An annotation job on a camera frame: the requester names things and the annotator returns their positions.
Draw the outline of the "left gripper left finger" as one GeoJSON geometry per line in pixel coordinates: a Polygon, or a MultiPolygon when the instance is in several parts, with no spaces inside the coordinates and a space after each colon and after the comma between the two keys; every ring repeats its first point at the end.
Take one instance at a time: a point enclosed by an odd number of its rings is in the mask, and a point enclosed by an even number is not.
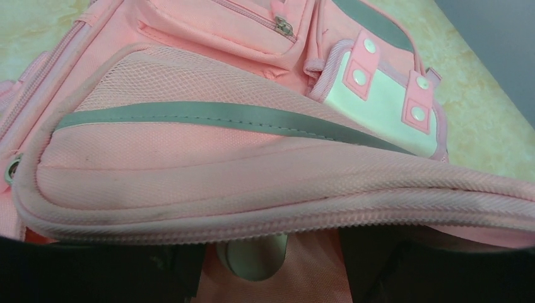
{"type": "Polygon", "coordinates": [[[1,302],[189,302],[206,246],[31,244],[1,238],[1,302]]]}

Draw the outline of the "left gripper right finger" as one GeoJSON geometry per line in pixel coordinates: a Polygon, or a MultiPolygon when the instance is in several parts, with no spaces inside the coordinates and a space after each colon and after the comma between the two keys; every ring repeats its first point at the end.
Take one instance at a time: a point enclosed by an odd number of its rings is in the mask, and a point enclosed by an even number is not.
{"type": "Polygon", "coordinates": [[[338,231],[354,302],[533,302],[534,249],[464,240],[428,227],[338,231]]]}

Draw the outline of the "pink student backpack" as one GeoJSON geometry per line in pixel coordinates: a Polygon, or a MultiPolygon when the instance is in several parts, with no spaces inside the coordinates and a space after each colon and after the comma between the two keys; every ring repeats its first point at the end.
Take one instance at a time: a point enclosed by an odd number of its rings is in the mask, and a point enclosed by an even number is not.
{"type": "Polygon", "coordinates": [[[189,302],[354,302],[346,227],[534,249],[534,184],[449,163],[439,84],[364,1],[90,1],[1,83],[1,238],[204,244],[189,302]],[[281,234],[267,280],[216,253],[281,234]]]}

